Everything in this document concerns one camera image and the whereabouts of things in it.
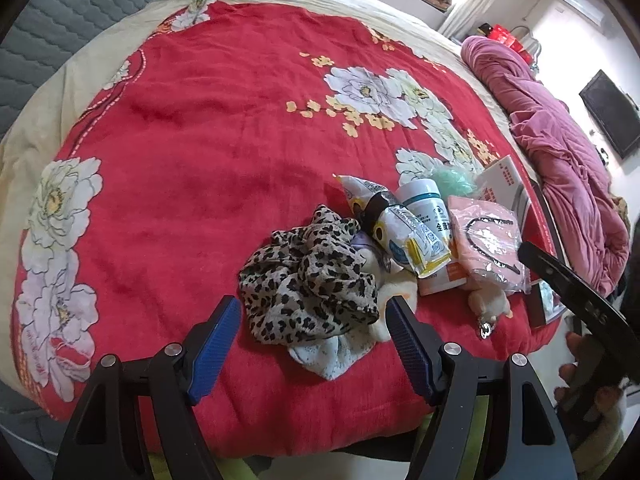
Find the purple cloth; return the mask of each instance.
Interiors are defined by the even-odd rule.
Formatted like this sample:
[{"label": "purple cloth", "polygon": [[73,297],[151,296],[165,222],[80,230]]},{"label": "purple cloth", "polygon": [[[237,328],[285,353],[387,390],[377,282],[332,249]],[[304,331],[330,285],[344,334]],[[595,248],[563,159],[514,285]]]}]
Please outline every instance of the purple cloth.
[{"label": "purple cloth", "polygon": [[473,36],[462,45],[462,59],[510,114],[511,133],[543,179],[574,271],[607,296],[624,270],[629,236],[595,147],[510,48]]}]

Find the floral blanket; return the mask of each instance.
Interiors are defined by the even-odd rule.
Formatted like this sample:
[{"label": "floral blanket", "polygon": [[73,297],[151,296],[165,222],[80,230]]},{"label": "floral blanket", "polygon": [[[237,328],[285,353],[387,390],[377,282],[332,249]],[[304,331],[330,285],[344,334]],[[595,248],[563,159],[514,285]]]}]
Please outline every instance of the floral blanket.
[{"label": "floral blanket", "polygon": [[[42,174],[12,312],[20,380],[68,418],[102,355],[182,340],[272,231],[319,203],[348,216],[334,173],[395,189],[437,159],[478,173],[510,153],[467,83],[356,20],[196,0],[124,62]],[[488,340],[460,290],[420,298],[417,317],[505,359],[556,328],[532,333],[522,295],[510,301]],[[196,416],[219,456],[278,456],[411,430],[428,410],[392,343],[325,381],[244,323]]]}]

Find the pink package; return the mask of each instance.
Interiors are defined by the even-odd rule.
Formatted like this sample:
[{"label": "pink package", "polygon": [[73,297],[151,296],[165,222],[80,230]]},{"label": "pink package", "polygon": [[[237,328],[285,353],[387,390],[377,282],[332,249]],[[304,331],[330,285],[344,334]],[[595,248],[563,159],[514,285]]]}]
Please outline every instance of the pink package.
[{"label": "pink package", "polygon": [[449,217],[458,260],[473,279],[506,292],[528,292],[529,269],[518,260],[522,240],[511,211],[494,202],[450,196]]}]

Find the silver screw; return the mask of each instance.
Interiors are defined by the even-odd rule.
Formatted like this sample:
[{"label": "silver screw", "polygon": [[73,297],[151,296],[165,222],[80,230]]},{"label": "silver screw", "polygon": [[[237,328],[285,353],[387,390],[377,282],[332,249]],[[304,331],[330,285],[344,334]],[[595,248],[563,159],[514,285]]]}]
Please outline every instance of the silver screw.
[{"label": "silver screw", "polygon": [[164,347],[164,353],[170,357],[177,356],[182,352],[182,345],[180,343],[170,343]]},{"label": "silver screw", "polygon": [[102,359],[100,359],[100,364],[105,368],[109,368],[116,364],[116,356],[113,354],[107,354]]},{"label": "silver screw", "polygon": [[444,345],[444,351],[449,355],[460,355],[462,348],[458,343],[447,343]]},{"label": "silver screw", "polygon": [[513,364],[515,364],[516,366],[524,366],[525,364],[527,364],[527,358],[524,357],[524,355],[522,354],[514,354],[511,356],[511,360],[513,361]]}]

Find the curtain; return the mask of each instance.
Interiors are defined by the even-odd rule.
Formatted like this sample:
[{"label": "curtain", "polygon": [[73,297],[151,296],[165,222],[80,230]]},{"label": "curtain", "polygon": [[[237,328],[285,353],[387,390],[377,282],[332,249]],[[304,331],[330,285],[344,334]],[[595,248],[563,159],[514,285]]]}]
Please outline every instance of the curtain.
[{"label": "curtain", "polygon": [[451,7],[438,32],[447,38],[467,33],[495,0],[463,0]]}]

